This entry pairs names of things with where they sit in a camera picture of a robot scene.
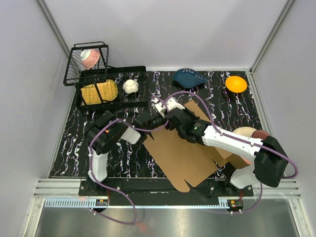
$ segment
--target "black dish rack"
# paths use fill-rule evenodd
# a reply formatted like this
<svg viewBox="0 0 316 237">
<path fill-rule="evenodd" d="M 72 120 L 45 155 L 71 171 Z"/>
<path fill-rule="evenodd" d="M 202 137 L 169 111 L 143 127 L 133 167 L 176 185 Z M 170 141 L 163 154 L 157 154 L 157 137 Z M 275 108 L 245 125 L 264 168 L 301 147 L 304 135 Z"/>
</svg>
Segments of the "black dish rack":
<svg viewBox="0 0 316 237">
<path fill-rule="evenodd" d="M 95 49 L 100 52 L 100 59 L 91 69 L 86 70 L 80 54 L 85 49 Z M 115 110 L 120 108 L 146 107 L 149 101 L 149 91 L 145 66 L 115 68 L 108 65 L 109 46 L 104 42 L 77 43 L 71 49 L 64 77 L 65 86 L 76 87 L 76 106 L 80 111 Z M 123 84 L 128 79 L 138 82 L 138 91 L 126 94 Z M 113 101 L 102 98 L 97 83 L 113 80 L 118 87 L 118 96 Z M 94 84 L 101 103 L 87 104 L 82 96 L 81 88 Z"/>
</svg>

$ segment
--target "cardboard box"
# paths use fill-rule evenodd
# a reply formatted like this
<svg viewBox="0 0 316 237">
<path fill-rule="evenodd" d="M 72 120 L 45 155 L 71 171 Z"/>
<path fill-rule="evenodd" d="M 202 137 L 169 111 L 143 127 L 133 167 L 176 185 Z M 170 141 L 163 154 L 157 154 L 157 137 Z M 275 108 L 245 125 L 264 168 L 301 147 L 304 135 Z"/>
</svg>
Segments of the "cardboard box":
<svg viewBox="0 0 316 237">
<path fill-rule="evenodd" d="M 194 101 L 184 105 L 196 116 L 209 121 Z M 217 170 L 230 162 L 235 168 L 243 168 L 247 163 L 240 157 L 225 150 L 189 143 L 178 136 L 174 129 L 152 132 L 154 140 L 148 136 L 144 145 L 155 159 L 172 185 L 181 192 L 188 192 Z"/>
</svg>

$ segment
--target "blue leaf-shaped plate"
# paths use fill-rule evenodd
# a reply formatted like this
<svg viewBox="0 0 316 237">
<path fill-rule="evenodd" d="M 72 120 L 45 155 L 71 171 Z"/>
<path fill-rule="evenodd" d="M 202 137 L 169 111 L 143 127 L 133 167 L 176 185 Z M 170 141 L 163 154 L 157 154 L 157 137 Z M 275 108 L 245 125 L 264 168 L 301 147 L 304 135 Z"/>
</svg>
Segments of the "blue leaf-shaped plate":
<svg viewBox="0 0 316 237">
<path fill-rule="evenodd" d="M 191 88 L 207 81 L 206 77 L 197 73 L 193 69 L 183 68 L 173 75 L 173 80 L 180 83 L 185 88 Z"/>
</svg>

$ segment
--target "black marble tabletop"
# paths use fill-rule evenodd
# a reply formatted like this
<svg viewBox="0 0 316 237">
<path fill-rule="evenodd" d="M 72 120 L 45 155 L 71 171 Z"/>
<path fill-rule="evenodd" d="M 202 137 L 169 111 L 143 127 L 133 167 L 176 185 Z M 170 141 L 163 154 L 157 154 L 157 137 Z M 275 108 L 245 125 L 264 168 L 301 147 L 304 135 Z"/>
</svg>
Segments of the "black marble tabletop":
<svg viewBox="0 0 316 237">
<path fill-rule="evenodd" d="M 199 72 L 209 80 L 187 91 L 195 92 L 208 105 L 217 125 L 233 131 L 241 126 L 250 126 L 261 129 L 260 120 L 250 88 L 234 94 L 226 90 L 225 80 L 229 76 L 240 76 L 247 81 L 245 72 L 209 71 Z M 150 94 L 162 99 L 173 92 L 185 90 L 173 82 L 174 72 L 147 72 Z M 176 96 L 182 104 L 189 100 L 198 102 L 191 95 Z M 113 111 L 120 119 L 132 122 L 135 116 L 144 108 L 128 108 Z M 103 113 L 81 113 L 73 102 L 66 127 L 60 141 L 56 160 L 50 172 L 50 177 L 81 177 L 89 169 L 88 148 L 84 140 L 85 128 Z M 213 177 L 224 177 L 223 169 L 219 167 Z M 117 147 L 110 151 L 108 156 L 108 177 L 165 177 L 160 167 L 146 150 L 144 145 L 134 147 L 125 141 L 117 142 Z"/>
</svg>

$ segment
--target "pink and white bowl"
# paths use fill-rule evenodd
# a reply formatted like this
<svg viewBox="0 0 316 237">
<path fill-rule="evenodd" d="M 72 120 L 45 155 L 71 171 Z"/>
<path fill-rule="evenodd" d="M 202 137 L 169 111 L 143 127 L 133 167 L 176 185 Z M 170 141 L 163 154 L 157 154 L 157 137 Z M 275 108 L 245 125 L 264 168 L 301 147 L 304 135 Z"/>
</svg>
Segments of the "pink and white bowl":
<svg viewBox="0 0 316 237">
<path fill-rule="evenodd" d="M 91 69 L 100 59 L 100 52 L 95 49 L 85 49 L 80 54 L 82 65 L 86 70 Z"/>
</svg>

